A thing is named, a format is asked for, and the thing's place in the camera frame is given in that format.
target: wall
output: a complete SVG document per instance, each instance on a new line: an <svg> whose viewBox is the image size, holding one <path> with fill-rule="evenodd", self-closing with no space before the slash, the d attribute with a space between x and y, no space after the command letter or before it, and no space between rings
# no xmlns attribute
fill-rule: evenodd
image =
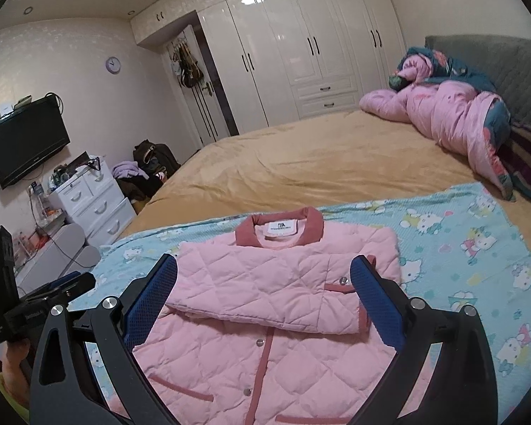
<svg viewBox="0 0 531 425"><path fill-rule="evenodd" d="M118 75L105 68L110 56L122 63ZM138 47L126 21L58 19L0 30L0 103L49 91L64 102L71 144L44 174L83 151L105 155L109 166L130 160L145 138L167 144L181 163L197 149L160 55ZM0 189L0 224L12 233L33 224L25 189L40 171Z"/></svg>
<svg viewBox="0 0 531 425"><path fill-rule="evenodd" d="M392 0L407 46L426 35L497 34L531 39L531 14L521 0Z"/></svg>

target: pillow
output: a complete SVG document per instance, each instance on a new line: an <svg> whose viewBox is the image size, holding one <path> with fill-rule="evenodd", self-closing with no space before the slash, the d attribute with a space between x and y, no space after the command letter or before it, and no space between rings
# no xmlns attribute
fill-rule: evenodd
<svg viewBox="0 0 531 425"><path fill-rule="evenodd" d="M531 200L531 126L512 124L510 138L500 147L498 156L515 188Z"/></svg>

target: clothing label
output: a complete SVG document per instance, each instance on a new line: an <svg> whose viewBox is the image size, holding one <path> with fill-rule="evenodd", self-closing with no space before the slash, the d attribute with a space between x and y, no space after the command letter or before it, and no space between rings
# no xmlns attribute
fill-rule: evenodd
<svg viewBox="0 0 531 425"><path fill-rule="evenodd" d="M267 224L266 237L281 238L297 233L297 219L279 220Z"/></svg>

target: blue gripper pad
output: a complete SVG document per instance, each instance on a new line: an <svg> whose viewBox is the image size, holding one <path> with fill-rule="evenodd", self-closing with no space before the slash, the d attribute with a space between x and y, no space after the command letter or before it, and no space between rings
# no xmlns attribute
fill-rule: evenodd
<svg viewBox="0 0 531 425"><path fill-rule="evenodd" d="M381 286L383 278L375 270L372 272L371 268L368 260L359 255L350 264L350 280L383 343L400 352L405 345L403 318Z"/></svg>
<svg viewBox="0 0 531 425"><path fill-rule="evenodd" d="M148 284L126 314L124 344L130 352L147 339L176 281L177 261L170 255L154 270Z"/></svg>

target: jacket collar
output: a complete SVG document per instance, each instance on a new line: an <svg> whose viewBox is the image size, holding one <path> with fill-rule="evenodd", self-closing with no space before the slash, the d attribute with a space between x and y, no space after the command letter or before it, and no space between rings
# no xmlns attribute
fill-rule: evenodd
<svg viewBox="0 0 531 425"><path fill-rule="evenodd" d="M268 222L275 222L286 219L307 219L303 233L293 246L304 246L320 241L323 237L324 219L323 215L314 207L305 207L297 211L277 212L274 214L253 214L247 217L238 228L236 228L236 245L253 246L263 248L256 235L256 225L265 225Z"/></svg>

